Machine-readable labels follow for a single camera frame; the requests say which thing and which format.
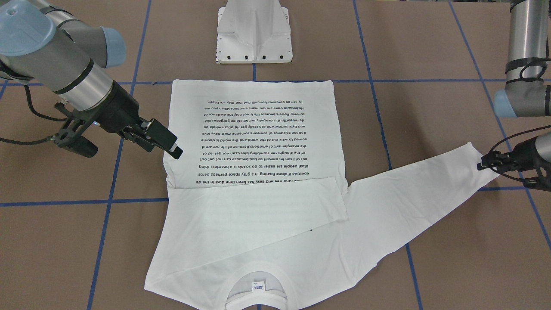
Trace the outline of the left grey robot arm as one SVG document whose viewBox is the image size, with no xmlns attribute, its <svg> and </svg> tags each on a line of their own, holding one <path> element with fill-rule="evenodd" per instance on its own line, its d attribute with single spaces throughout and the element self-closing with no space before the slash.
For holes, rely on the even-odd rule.
<svg viewBox="0 0 551 310">
<path fill-rule="evenodd" d="M 513 0 L 510 13 L 506 86 L 496 92 L 493 110 L 500 118 L 547 117 L 550 115 L 550 86 L 543 75 L 550 63 L 548 49 L 547 0 Z M 477 165 L 505 175 L 508 171 L 536 171 L 533 178 L 521 179 L 528 188 L 550 185 L 550 134 L 546 133 L 501 153 L 490 149 Z"/>
</svg>

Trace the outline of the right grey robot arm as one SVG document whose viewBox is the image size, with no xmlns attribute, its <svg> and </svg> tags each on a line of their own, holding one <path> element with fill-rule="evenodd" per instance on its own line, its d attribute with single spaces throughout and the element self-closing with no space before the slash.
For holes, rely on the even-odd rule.
<svg viewBox="0 0 551 310">
<path fill-rule="evenodd" d="M 37 79 L 63 100 L 55 108 L 64 124 L 50 140 L 91 158 L 98 148 L 83 133 L 97 122 L 148 152 L 158 147 L 178 159 L 177 137 L 159 121 L 140 117 L 138 102 L 105 72 L 125 59 L 115 29 L 89 26 L 44 0 L 1 2 L 1 78 L 26 86 Z"/>
</svg>

